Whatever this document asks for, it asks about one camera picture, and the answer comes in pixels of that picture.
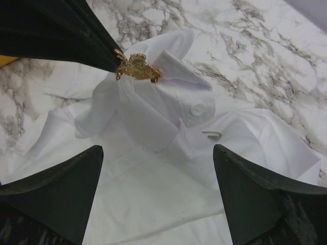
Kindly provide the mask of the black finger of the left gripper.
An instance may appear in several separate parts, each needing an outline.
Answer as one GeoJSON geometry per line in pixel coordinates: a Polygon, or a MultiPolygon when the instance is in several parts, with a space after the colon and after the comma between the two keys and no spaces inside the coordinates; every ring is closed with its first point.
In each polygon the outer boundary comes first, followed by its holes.
{"type": "Polygon", "coordinates": [[[1,55],[116,72],[118,49],[85,0],[1,1],[1,55]]]}

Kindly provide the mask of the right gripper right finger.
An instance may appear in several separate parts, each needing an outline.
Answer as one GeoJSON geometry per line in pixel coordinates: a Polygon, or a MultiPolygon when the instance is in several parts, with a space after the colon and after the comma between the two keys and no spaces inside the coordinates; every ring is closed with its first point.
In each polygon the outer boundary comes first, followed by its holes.
{"type": "Polygon", "coordinates": [[[233,244],[326,244],[326,188],[282,176],[220,144],[213,161],[233,244]]]}

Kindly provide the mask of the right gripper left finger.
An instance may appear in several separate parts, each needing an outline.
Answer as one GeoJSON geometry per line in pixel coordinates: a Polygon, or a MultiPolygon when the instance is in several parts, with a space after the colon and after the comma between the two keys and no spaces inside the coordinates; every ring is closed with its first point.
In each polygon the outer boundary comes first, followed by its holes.
{"type": "Polygon", "coordinates": [[[1,244],[82,244],[103,158],[94,145],[1,185],[1,244]]]}

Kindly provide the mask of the gold brooch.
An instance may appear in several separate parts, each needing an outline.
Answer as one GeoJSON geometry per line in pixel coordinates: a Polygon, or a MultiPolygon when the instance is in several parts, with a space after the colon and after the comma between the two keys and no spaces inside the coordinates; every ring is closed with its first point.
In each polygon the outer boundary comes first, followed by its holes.
{"type": "Polygon", "coordinates": [[[115,49],[114,52],[121,60],[121,64],[115,72],[116,80],[119,80],[122,75],[131,76],[137,80],[149,79],[151,83],[157,83],[162,79],[159,70],[146,62],[146,55],[131,54],[129,59],[127,59],[118,49],[115,49]]]}

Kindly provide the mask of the white button shirt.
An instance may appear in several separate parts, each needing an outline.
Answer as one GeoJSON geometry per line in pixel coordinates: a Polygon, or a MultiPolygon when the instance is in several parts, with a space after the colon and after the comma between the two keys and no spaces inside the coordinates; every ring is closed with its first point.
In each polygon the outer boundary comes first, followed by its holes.
{"type": "Polygon", "coordinates": [[[39,118],[1,157],[1,181],[54,166],[94,144],[104,162],[84,244],[231,244],[213,162],[222,144],[286,177],[317,185],[326,157],[282,119],[242,105],[182,61],[191,30],[130,47],[162,74],[158,83],[109,73],[100,83],[77,75],[51,95],[85,101],[39,118]],[[221,133],[219,140],[203,131],[221,133]]]}

